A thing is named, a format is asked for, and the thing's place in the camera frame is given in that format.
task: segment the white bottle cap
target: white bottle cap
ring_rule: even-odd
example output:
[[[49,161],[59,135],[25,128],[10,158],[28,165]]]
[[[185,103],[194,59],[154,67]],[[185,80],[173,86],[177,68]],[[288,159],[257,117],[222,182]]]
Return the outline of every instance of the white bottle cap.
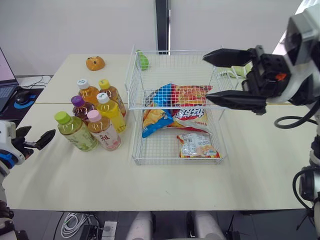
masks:
[[[80,89],[87,89],[88,87],[90,87],[89,82],[85,79],[78,80],[76,84]]]
[[[98,100],[98,102],[100,104],[106,104],[107,102],[109,102],[110,98],[108,97],[108,94],[106,94],[105,92],[100,92],[97,96],[96,99]]]

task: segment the mouse pad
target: mouse pad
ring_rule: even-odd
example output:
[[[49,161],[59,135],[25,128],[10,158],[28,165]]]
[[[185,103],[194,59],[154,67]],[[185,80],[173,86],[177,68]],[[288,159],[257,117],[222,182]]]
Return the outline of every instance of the mouse pad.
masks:
[[[16,95],[24,91],[30,92],[29,100],[23,104],[17,104]],[[15,122],[15,125],[18,126],[42,91],[43,88],[18,90],[6,103],[3,111],[0,112],[0,120]]]

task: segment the chip bag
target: chip bag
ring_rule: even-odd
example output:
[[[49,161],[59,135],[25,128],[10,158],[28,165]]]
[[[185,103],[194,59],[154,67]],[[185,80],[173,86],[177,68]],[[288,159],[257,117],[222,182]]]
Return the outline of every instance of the chip bag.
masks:
[[[180,158],[220,158],[208,133],[187,133],[178,135],[176,138],[182,143]]]
[[[184,130],[207,132],[208,128],[208,116],[207,112],[203,108],[196,108],[198,105],[183,104],[183,107],[195,107],[195,108],[182,108],[172,110],[173,123],[168,125],[168,128],[183,128]]]
[[[175,85],[172,84],[172,106],[183,104],[205,105],[206,94],[212,89],[210,85]]]
[[[167,84],[152,92],[146,98],[146,107],[167,107],[171,105],[172,84]],[[156,130],[173,123],[167,109],[147,109],[143,112],[142,137],[146,138]]]

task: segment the green tea bottle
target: green tea bottle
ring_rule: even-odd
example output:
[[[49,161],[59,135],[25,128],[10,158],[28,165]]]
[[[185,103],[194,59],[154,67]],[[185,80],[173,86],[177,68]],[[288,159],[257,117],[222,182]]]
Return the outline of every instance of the green tea bottle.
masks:
[[[54,119],[59,123],[60,133],[81,151],[88,152],[97,147],[98,141],[79,117],[60,111],[54,115]]]

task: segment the purple bottle cap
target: purple bottle cap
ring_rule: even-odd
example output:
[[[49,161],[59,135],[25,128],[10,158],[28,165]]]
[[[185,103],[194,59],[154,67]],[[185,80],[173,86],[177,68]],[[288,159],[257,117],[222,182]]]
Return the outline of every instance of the purple bottle cap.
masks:
[[[71,103],[78,108],[85,104],[85,100],[83,100],[81,96],[73,96],[71,98]]]

